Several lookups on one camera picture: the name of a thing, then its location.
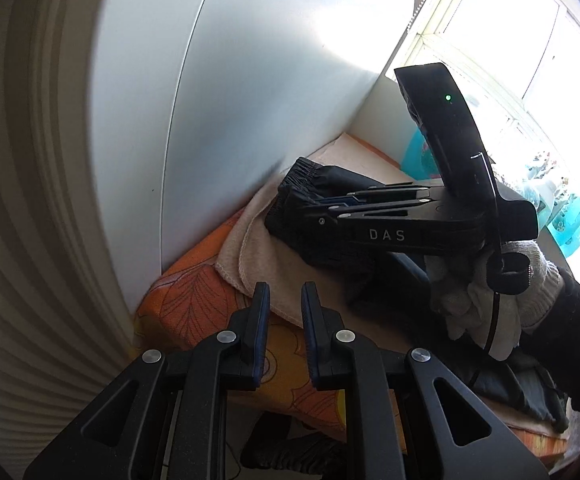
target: black sleeve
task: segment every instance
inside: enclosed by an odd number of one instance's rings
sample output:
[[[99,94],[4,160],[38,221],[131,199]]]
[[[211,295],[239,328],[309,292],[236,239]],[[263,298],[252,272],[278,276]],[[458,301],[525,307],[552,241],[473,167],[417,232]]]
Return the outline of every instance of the black sleeve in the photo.
[[[522,336],[521,348],[550,372],[580,412],[580,285],[567,272],[561,275],[561,294],[532,335]]]

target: striped curtain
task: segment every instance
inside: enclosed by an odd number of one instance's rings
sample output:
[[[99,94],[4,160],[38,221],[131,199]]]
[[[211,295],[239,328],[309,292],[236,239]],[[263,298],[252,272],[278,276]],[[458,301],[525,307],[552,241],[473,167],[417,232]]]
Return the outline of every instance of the striped curtain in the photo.
[[[99,2],[0,0],[0,463],[15,479],[132,354],[89,171]]]

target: gloved hand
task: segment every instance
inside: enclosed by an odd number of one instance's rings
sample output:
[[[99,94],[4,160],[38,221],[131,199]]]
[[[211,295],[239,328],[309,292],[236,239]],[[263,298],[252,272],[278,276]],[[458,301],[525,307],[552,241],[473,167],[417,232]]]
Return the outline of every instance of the gloved hand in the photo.
[[[503,361],[518,345],[521,331],[531,333],[544,320],[563,288],[557,267],[546,261],[533,241],[509,242],[502,252],[516,251],[530,259],[530,286],[518,296],[501,295],[499,320],[490,355]],[[492,318],[493,291],[486,284],[486,262],[491,251],[474,261],[465,256],[442,259],[426,256],[431,308],[446,316],[450,339],[467,332],[481,348],[486,345]]]

